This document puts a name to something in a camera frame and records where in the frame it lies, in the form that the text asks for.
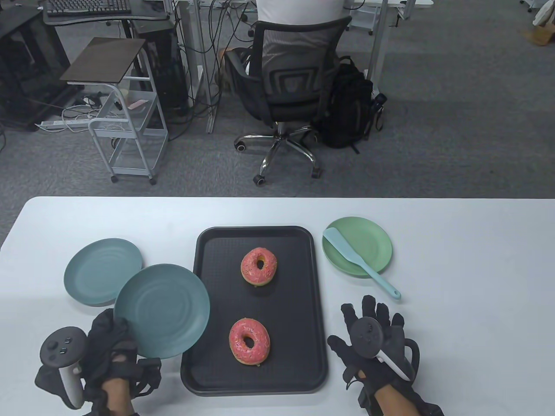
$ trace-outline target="donut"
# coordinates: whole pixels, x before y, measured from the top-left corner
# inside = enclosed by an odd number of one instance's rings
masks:
[[[245,338],[253,340],[252,348],[247,346]],[[235,322],[229,331],[229,347],[241,364],[259,366],[270,353],[270,336],[260,322],[243,318]]]
[[[241,274],[253,286],[264,286],[270,283],[278,268],[276,256],[262,247],[249,251],[241,261]]]

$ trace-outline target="computer case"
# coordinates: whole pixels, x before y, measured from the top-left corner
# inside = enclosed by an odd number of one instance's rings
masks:
[[[187,83],[175,27],[171,21],[133,21],[134,35],[145,39],[154,84],[164,110],[184,114]]]

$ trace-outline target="chair caster wheel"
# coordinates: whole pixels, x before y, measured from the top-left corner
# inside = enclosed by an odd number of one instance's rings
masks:
[[[253,178],[253,182],[257,185],[257,186],[262,186],[264,184],[264,182],[266,182],[266,179],[264,179],[263,176],[260,175],[256,175]]]
[[[319,179],[322,176],[322,169],[312,168],[312,178]]]
[[[245,151],[246,149],[245,142],[243,142],[242,140],[238,141],[237,144],[235,144],[234,146],[235,146],[235,150],[237,151]]]

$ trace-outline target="spatula handle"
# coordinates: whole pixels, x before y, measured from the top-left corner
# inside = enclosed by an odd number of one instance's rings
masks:
[[[389,295],[393,299],[397,299],[397,300],[401,299],[401,292],[399,292],[397,289],[391,286],[387,280],[381,277],[380,274],[377,273],[372,267],[367,265],[366,262],[363,261],[362,264],[360,264],[360,267],[362,267],[365,270],[365,272],[368,273],[370,277],[373,278],[378,283],[378,285],[383,287],[385,291],[389,293]]]

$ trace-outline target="bag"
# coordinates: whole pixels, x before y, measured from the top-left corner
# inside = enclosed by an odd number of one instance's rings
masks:
[[[339,65],[327,111],[324,118],[315,123],[315,128],[325,145],[334,149],[351,146],[359,153],[354,145],[367,139],[376,114],[376,128],[378,131],[382,129],[383,125],[378,128],[377,122],[387,98],[378,94],[372,99],[372,81],[365,79],[351,57],[341,57],[340,61],[347,59],[349,63]]]

